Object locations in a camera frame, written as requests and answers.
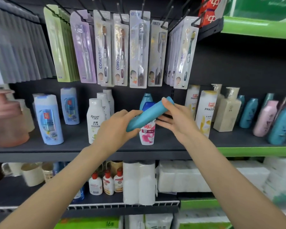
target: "cup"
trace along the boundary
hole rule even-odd
[[[41,165],[38,163],[24,163],[21,167],[22,176],[27,186],[37,186],[44,181]]]
[[[53,163],[43,162],[41,168],[44,175],[44,180],[48,182],[53,177]]]
[[[123,161],[110,161],[111,177],[117,175],[118,168],[123,168]]]
[[[20,176],[21,175],[21,166],[23,163],[20,162],[6,162],[2,163],[1,169],[4,176]]]

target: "person's left hand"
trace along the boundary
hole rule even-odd
[[[136,128],[131,132],[126,132],[130,120],[135,116],[140,115],[142,112],[143,111],[141,110],[131,110],[128,112],[125,109],[116,112],[101,124],[91,146],[99,147],[110,156],[125,144],[125,142],[135,137],[141,130]]]

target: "pink and white shampoo bottle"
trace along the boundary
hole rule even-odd
[[[151,106],[153,106],[155,102],[145,102],[143,106],[143,111],[149,109]],[[139,132],[140,140],[142,145],[153,145],[154,139],[155,139],[155,129],[156,129],[156,123],[155,120],[149,122],[147,125],[141,128],[141,131]]]
[[[277,100],[268,100],[266,106],[262,108],[257,122],[253,129],[253,135],[265,136],[270,129],[270,126],[277,113]]]

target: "toothbrush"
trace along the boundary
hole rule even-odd
[[[190,57],[191,57],[191,48],[192,48],[192,42],[193,40],[195,39],[195,35],[196,35],[196,32],[193,31],[192,32],[192,37],[191,37],[191,42],[190,42],[190,46],[188,48],[188,54],[187,54],[187,57],[186,57],[186,60],[185,60],[185,65],[184,65],[184,72],[183,72],[183,78],[181,80],[181,86],[184,87],[185,86],[185,81],[188,77],[187,73],[188,73],[188,68],[189,68],[189,63],[190,63]]]
[[[156,85],[160,85],[160,81],[161,81],[161,64],[162,64],[162,53],[163,53],[163,45],[165,42],[165,38],[166,38],[166,33],[165,32],[160,32],[159,33],[159,39],[158,39],[158,52],[160,54],[160,58],[159,58],[159,63],[158,63],[158,68],[156,69],[156,77],[155,77],[155,84]]]
[[[121,52],[121,82],[124,84],[124,71],[125,71],[125,47],[124,47],[124,40],[125,40],[125,30],[121,29],[122,34],[122,52]]]
[[[102,26],[102,32],[104,36],[104,81],[108,83],[108,53],[107,53],[107,29],[106,26]]]
[[[80,45],[82,47],[82,57],[85,64],[86,77],[89,81],[92,81],[92,64],[90,52],[87,46],[86,35],[83,25],[75,25],[76,31],[80,33]]]
[[[146,46],[145,38],[146,24],[139,24],[139,60],[138,60],[138,86],[144,86],[144,48]]]

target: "person's right hand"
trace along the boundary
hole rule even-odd
[[[161,115],[158,117],[161,121],[156,120],[156,124],[171,130],[181,144],[188,145],[194,134],[201,133],[191,111],[186,106],[172,104],[164,97],[162,104],[168,109],[165,114],[171,115],[173,118]]]

